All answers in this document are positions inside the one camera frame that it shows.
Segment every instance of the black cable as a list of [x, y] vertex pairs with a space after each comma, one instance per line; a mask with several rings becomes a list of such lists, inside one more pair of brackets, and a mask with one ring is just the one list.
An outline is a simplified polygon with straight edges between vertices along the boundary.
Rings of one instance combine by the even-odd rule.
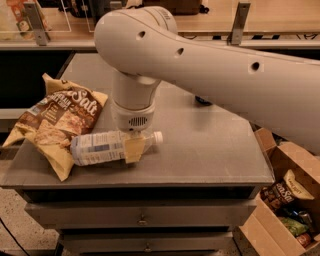
[[16, 244], [20, 247], [20, 249], [27, 255], [30, 256], [30, 254], [19, 244], [19, 242], [17, 241], [17, 239], [12, 235], [12, 233], [10, 232], [10, 230], [7, 228], [6, 224], [4, 224], [3, 220], [0, 217], [0, 222], [2, 224], [2, 226], [5, 228], [5, 230], [7, 230], [7, 232], [9, 233], [9, 235], [12, 237], [12, 239], [16, 242]]

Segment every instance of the bottle label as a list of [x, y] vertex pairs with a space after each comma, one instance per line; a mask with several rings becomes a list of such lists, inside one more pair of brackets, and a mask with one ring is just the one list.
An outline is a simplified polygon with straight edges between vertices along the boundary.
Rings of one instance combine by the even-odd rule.
[[77, 136], [71, 152], [77, 165], [91, 165], [125, 158], [123, 135], [120, 131]]

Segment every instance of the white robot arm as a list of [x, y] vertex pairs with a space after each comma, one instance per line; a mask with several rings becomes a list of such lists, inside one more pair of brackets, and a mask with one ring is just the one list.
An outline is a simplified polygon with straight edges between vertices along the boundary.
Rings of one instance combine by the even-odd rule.
[[106, 14], [95, 44], [119, 71], [113, 105], [122, 130], [148, 126], [164, 80], [320, 153], [319, 62], [182, 38], [161, 7]]

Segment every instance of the bottle cap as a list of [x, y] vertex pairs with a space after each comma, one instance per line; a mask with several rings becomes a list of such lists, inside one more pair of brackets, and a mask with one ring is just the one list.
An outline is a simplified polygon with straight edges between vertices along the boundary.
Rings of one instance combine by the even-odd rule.
[[162, 144], [163, 143], [163, 136], [162, 132], [154, 132], [154, 139], [155, 139], [155, 144]]

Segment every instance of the snack package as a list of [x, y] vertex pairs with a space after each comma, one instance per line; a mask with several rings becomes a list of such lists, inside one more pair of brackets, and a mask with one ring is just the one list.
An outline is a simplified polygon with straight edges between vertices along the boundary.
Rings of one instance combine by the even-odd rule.
[[279, 218], [292, 235], [298, 237], [308, 231], [308, 226], [291, 218]]
[[21, 115], [3, 147], [27, 139], [48, 159], [61, 181], [74, 165], [73, 137], [92, 131], [108, 95], [43, 75], [46, 97]]
[[295, 199], [313, 200], [314, 197], [295, 180], [292, 170], [288, 170], [283, 180], [276, 182], [271, 187], [265, 187], [260, 192], [261, 199], [276, 212], [283, 205], [293, 202]]
[[12, 14], [17, 22], [16, 25], [19, 31], [21, 31], [21, 36], [24, 39], [34, 39], [33, 29], [23, 5], [25, 2], [34, 2], [36, 4], [44, 29], [46, 31], [51, 30], [51, 26], [48, 24], [47, 19], [42, 12], [42, 8], [37, 0], [6, 0], [6, 2], [7, 6], [12, 10]]

